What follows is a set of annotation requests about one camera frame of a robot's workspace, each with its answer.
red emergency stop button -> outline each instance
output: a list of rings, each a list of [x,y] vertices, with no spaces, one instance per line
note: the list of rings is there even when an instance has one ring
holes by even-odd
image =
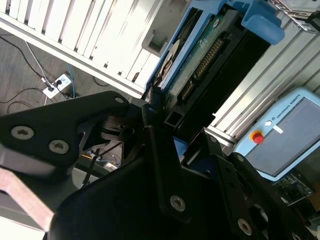
[[[252,135],[252,141],[256,144],[262,144],[265,140],[265,137],[261,132],[256,132]]]

blue plastic holder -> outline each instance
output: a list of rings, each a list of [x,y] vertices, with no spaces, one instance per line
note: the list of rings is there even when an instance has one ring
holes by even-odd
[[[151,77],[147,81],[145,89],[147,89],[147,86],[151,83],[153,77],[162,67],[163,62],[171,47],[176,42],[179,32],[191,9],[202,10],[202,14],[195,24],[183,48],[175,59],[172,67],[165,76],[165,79],[160,84],[160,87],[164,92],[166,92],[166,90],[169,88],[170,83],[178,73],[190,51],[206,28],[210,17],[212,15],[217,15],[224,4],[228,4],[237,11],[241,12],[244,15],[241,25],[270,44],[275,45],[285,37],[285,32],[281,29],[281,20],[275,16],[276,10],[263,0],[193,0],[184,14],[182,21],[175,31],[172,39],[167,45],[164,53],[162,54],[157,66],[153,70]]]

universal robots logo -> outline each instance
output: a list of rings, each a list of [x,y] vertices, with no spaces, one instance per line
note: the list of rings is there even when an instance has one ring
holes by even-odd
[[[300,94],[298,94],[276,117],[272,117],[272,121],[276,120],[276,118],[280,118],[290,107],[300,98]]]

black cable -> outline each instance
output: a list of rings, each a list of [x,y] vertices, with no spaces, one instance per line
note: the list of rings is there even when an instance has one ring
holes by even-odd
[[[93,82],[100,87],[108,87],[109,86],[108,83],[106,83],[105,85],[98,83],[97,79],[94,76],[92,76],[92,79],[93,79]]]
[[[20,91],[18,94],[16,94],[14,97],[12,97],[11,99],[9,99],[9,100],[7,100],[7,101],[0,101],[0,104],[7,104],[7,103],[11,102],[13,99],[15,99],[16,97],[18,97],[20,94],[22,94],[23,92],[25,92],[25,91],[27,91],[27,90],[35,90],[35,91],[38,91],[38,92],[42,93],[43,95],[45,95],[45,94],[41,91],[41,89],[36,88],[36,87],[29,87],[29,88],[23,89],[22,91]]]
[[[89,182],[89,178],[90,178],[91,173],[92,173],[92,171],[94,169],[94,166],[96,164],[97,158],[99,157],[99,152],[100,152],[100,148],[97,148],[97,150],[94,152],[95,156],[92,158],[92,161],[90,163],[89,169],[88,169],[88,171],[87,171],[87,173],[86,173],[86,175],[84,177],[84,180],[83,180],[82,186],[81,186],[82,188],[87,186],[90,183]]]
[[[2,39],[3,41],[5,41],[7,44],[10,44],[11,46],[15,47],[16,49],[18,49],[19,52],[22,54],[22,56],[23,56],[26,64],[28,64],[28,66],[31,68],[31,70],[32,70],[35,74],[37,74],[37,75],[39,76],[39,78],[42,78],[42,77],[43,77],[40,73],[38,73],[38,72],[30,65],[30,63],[28,62],[28,60],[27,60],[24,52],[23,52],[17,45],[15,45],[15,44],[13,44],[12,42],[6,40],[6,39],[3,38],[2,36],[0,36],[0,39]]]
[[[22,105],[25,105],[27,106],[28,108],[30,109],[33,109],[34,107],[30,104],[30,103],[27,103],[26,101],[13,101],[9,104],[8,108],[6,109],[6,113],[9,114],[9,109],[10,107],[13,105],[13,104],[22,104]]]
[[[118,142],[116,145],[110,147],[108,150],[104,151],[103,153],[100,154],[100,157],[102,157],[103,155],[109,153],[111,150],[115,149],[116,147],[118,147],[120,144],[122,144],[122,141],[121,142]]]
[[[66,95],[65,95],[63,92],[60,91],[60,89],[58,88],[58,86],[56,86],[56,89],[58,89],[59,93],[61,93],[61,95],[64,96],[64,98],[65,98],[66,100],[69,99],[69,98],[66,97]]]

blue cable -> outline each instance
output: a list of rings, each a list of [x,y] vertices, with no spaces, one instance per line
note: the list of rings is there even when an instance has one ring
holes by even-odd
[[[75,81],[74,75],[72,74],[71,67],[70,67],[69,63],[67,63],[66,65],[68,66],[69,74],[70,74],[70,77],[71,77],[73,98],[75,98],[76,97],[76,88],[75,88],[75,82],[74,82]]]

